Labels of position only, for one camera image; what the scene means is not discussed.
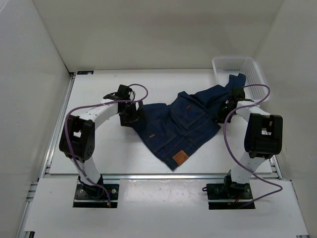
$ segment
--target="purple cable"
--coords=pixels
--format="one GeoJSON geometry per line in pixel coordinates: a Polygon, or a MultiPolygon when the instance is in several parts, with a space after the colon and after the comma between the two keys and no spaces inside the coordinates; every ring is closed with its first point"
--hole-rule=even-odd
{"type": "Polygon", "coordinates": [[[92,185],[94,186],[97,186],[99,188],[101,188],[107,195],[108,197],[108,203],[109,203],[109,206],[111,207],[111,200],[110,200],[110,195],[109,195],[109,192],[107,191],[107,189],[99,184],[96,184],[95,182],[93,182],[90,178],[88,178],[87,174],[85,173],[84,170],[82,170],[80,167],[79,167],[79,164],[76,160],[76,156],[75,156],[75,153],[74,153],[74,150],[73,150],[73,147],[71,145],[71,142],[70,142],[70,138],[69,138],[69,134],[68,134],[68,124],[67,124],[67,121],[68,121],[68,118],[69,116],[76,110],[79,110],[79,109],[84,109],[84,108],[95,108],[95,107],[101,107],[101,106],[106,106],[106,105],[110,105],[110,104],[114,104],[114,103],[138,103],[142,100],[144,100],[149,92],[147,90],[147,88],[141,84],[137,84],[137,83],[134,83],[134,84],[130,84],[128,87],[130,86],[140,86],[142,88],[145,89],[146,91],[146,94],[143,98],[139,99],[139,100],[119,100],[119,101],[112,101],[112,102],[108,102],[108,103],[100,103],[100,104],[94,104],[94,105],[88,105],[88,106],[81,106],[81,107],[77,107],[77,108],[74,108],[72,110],[70,110],[70,112],[66,115],[66,118],[65,118],[65,123],[64,123],[64,129],[65,129],[65,136],[66,136],[66,141],[67,141],[67,144],[68,144],[68,148],[69,148],[69,151],[70,151],[70,154],[71,154],[71,159],[73,160],[75,166],[77,167],[77,169],[83,174],[83,176],[86,178],[86,180],[88,182],[90,182],[92,185]]]}
{"type": "Polygon", "coordinates": [[[268,90],[268,91],[267,91],[267,95],[266,95],[264,98],[262,98],[261,100],[259,100],[257,103],[254,103],[253,105],[246,105],[246,106],[237,107],[237,108],[233,109],[233,110],[227,115],[227,117],[226,117],[226,119],[225,119],[225,121],[224,121],[224,125],[223,125],[223,138],[224,138],[224,143],[225,143],[225,145],[226,145],[226,147],[227,147],[227,149],[228,149],[229,154],[231,155],[231,157],[233,158],[233,160],[234,160],[240,167],[242,167],[242,168],[244,168],[246,171],[250,172],[250,173],[251,173],[252,175],[254,175],[254,177],[256,177],[257,179],[259,179],[259,180],[261,180],[261,181],[263,181],[263,182],[266,182],[266,183],[268,183],[268,184],[270,184],[270,185],[274,185],[274,186],[276,186],[276,187],[279,187],[279,189],[276,190],[276,191],[273,191],[273,192],[269,192],[269,193],[267,193],[267,194],[265,194],[265,195],[262,195],[262,196],[260,196],[260,197],[257,197],[257,198],[255,198],[255,199],[253,199],[252,201],[247,202],[246,204],[240,206],[239,208],[244,207],[244,206],[248,206],[249,204],[251,204],[251,203],[253,203],[253,202],[255,202],[255,201],[258,201],[258,200],[260,200],[261,198],[270,196],[270,195],[272,195],[272,194],[274,194],[274,193],[277,193],[277,192],[280,192],[280,191],[283,190],[283,187],[282,187],[281,185],[278,185],[278,184],[276,184],[276,183],[267,181],[267,180],[265,180],[265,179],[263,179],[263,178],[257,176],[257,175],[255,174],[255,172],[253,172],[252,170],[248,169],[248,168],[245,167],[243,164],[241,164],[241,163],[237,160],[237,158],[234,156],[234,154],[232,153],[232,151],[231,151],[231,149],[230,149],[230,147],[229,147],[226,130],[227,130],[227,123],[228,123],[228,120],[229,120],[229,118],[231,117],[231,115],[234,114],[234,113],[235,113],[237,110],[239,110],[239,109],[242,109],[242,108],[250,108],[250,107],[254,107],[254,106],[256,106],[256,105],[259,105],[260,103],[262,103],[263,101],[265,101],[265,99],[268,98],[268,96],[269,96],[269,94],[270,94],[270,92],[271,92],[271,89],[270,89],[268,86],[264,85],[264,84],[252,84],[252,85],[244,86],[244,88],[253,87],[253,86],[261,86],[261,87],[267,88],[267,90],[268,90]]]}

